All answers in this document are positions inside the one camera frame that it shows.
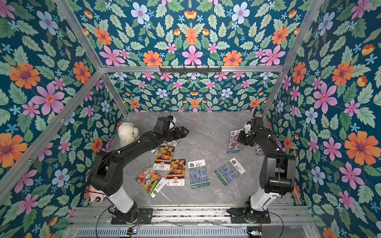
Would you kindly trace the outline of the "pink flowers seed packet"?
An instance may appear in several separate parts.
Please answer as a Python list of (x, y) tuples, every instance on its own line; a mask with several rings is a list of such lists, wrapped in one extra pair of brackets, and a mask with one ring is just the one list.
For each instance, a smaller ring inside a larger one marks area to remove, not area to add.
[(238, 141), (239, 134), (243, 129), (233, 130), (230, 132), (230, 139), (228, 144), (227, 153), (238, 153), (240, 152), (240, 143)]
[(262, 148), (258, 144), (255, 145), (255, 151), (256, 151), (256, 154), (259, 156), (264, 155)]

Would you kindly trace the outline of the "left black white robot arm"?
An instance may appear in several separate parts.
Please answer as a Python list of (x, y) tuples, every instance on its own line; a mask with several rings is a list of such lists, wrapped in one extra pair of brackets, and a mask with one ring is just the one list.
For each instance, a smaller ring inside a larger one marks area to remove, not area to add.
[(110, 152), (100, 152), (88, 172), (88, 183), (100, 191), (114, 206), (112, 223), (133, 224), (138, 220), (138, 205), (124, 189), (124, 167), (140, 155), (164, 142), (185, 138), (189, 130), (176, 127), (173, 116), (159, 117), (155, 127), (133, 139), (127, 145)]

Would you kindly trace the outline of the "mixed flowers seed packet top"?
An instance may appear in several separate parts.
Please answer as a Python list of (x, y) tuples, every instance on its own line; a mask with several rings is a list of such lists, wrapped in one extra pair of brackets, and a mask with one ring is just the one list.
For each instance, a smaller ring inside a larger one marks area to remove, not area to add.
[(173, 155), (175, 147), (178, 145), (179, 140), (173, 140), (173, 141), (165, 141), (162, 144), (160, 144), (157, 148), (151, 150), (151, 153), (154, 155), (157, 155), (158, 153), (167, 155), (168, 153), (170, 155)]

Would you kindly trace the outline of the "orange marigold seed packet lower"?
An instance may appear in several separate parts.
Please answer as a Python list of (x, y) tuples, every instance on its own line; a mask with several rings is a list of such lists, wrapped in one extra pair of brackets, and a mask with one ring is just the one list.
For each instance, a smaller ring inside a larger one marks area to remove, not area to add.
[(167, 173), (167, 186), (184, 186), (185, 185), (186, 160), (176, 159), (171, 162), (170, 170)]

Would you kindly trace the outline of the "orange marigold seed packet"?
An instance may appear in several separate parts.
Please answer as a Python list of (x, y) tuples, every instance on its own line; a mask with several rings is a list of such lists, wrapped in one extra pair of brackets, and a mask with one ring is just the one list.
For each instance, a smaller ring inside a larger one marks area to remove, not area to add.
[(176, 159), (171, 162), (170, 170), (167, 173), (167, 186), (184, 186), (185, 185), (186, 160)]
[(162, 145), (157, 149), (153, 168), (157, 171), (169, 171), (174, 155), (174, 147)]

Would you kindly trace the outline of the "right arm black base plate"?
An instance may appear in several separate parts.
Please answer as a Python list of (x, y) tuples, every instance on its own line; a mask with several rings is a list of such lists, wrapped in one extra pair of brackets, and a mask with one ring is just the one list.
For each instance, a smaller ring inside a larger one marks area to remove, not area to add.
[(248, 208), (229, 208), (232, 224), (270, 224), (271, 219), (268, 211), (256, 211)]

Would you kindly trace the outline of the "orange marigold seed packet upper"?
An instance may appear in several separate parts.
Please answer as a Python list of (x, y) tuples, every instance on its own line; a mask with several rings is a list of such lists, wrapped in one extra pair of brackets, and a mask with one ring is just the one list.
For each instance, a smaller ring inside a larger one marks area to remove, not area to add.
[(174, 155), (174, 147), (162, 145), (157, 149), (153, 168), (157, 171), (169, 171)]

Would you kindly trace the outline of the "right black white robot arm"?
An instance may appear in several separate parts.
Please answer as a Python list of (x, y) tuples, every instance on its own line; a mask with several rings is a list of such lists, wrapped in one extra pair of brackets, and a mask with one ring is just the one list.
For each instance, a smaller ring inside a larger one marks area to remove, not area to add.
[(272, 131), (264, 126), (263, 118), (253, 117), (239, 133), (238, 141), (245, 146), (258, 145), (264, 153), (260, 186), (245, 203), (244, 217), (250, 222), (263, 221), (267, 207), (294, 189), (296, 159), (287, 155), (277, 144)]

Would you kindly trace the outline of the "black hook rail on wall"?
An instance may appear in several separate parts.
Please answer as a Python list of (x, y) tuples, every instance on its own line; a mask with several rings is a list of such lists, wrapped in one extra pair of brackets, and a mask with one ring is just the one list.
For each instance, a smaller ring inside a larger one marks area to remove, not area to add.
[(220, 73), (220, 66), (160, 66), (160, 73)]

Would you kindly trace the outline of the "colourful roses seed packet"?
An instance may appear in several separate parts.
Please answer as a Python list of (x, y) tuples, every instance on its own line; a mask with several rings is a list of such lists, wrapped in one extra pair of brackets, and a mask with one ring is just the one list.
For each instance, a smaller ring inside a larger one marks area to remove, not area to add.
[(145, 191), (154, 198), (166, 185), (166, 179), (152, 166), (146, 166), (136, 176), (135, 181), (140, 184)]

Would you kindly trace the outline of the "pink plush pig toy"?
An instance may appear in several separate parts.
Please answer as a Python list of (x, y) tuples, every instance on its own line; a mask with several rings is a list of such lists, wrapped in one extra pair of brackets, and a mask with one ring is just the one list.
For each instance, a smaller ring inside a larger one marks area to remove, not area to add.
[(93, 186), (88, 185), (85, 188), (84, 198), (88, 199), (90, 203), (99, 203), (104, 200), (105, 194), (99, 190), (96, 190)]

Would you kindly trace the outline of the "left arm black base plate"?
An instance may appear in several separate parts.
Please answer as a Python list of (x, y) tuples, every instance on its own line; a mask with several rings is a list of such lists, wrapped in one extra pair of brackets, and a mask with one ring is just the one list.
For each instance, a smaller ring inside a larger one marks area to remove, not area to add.
[(128, 213), (122, 213), (119, 210), (113, 212), (111, 220), (112, 225), (147, 225), (153, 218), (153, 209), (151, 208), (133, 208)]

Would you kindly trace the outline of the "lavender seed packet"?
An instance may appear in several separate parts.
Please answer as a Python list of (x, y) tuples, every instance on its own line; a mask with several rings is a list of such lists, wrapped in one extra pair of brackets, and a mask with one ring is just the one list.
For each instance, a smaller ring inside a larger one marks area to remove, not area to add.
[(210, 186), (205, 160), (188, 162), (188, 168), (190, 174), (190, 187), (192, 189)]
[(215, 170), (217, 177), (224, 185), (229, 185), (234, 179), (238, 178), (245, 172), (246, 170), (236, 158), (232, 158), (229, 162)]

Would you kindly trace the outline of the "white plush teddy bear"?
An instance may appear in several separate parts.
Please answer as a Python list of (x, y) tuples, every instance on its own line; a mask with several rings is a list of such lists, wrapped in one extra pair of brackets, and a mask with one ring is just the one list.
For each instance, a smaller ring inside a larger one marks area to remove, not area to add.
[(132, 123), (122, 123), (118, 129), (118, 136), (120, 140), (120, 146), (124, 147), (128, 144), (136, 141), (139, 136), (139, 129)]

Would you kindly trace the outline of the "aluminium front rail frame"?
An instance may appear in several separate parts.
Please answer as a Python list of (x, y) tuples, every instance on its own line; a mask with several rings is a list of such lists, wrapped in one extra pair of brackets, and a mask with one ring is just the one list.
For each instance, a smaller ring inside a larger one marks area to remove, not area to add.
[[(306, 206), (276, 204), (268, 207), (262, 218), (247, 219), (244, 216), (231, 215), (229, 208), (242, 208), (241, 204), (227, 205), (158, 205), (143, 206), (139, 218), (133, 225), (144, 226), (307, 226), (314, 225), (314, 219)], [(72, 227), (116, 227), (126, 226), (118, 222), (106, 207), (78, 208), (69, 218)]]

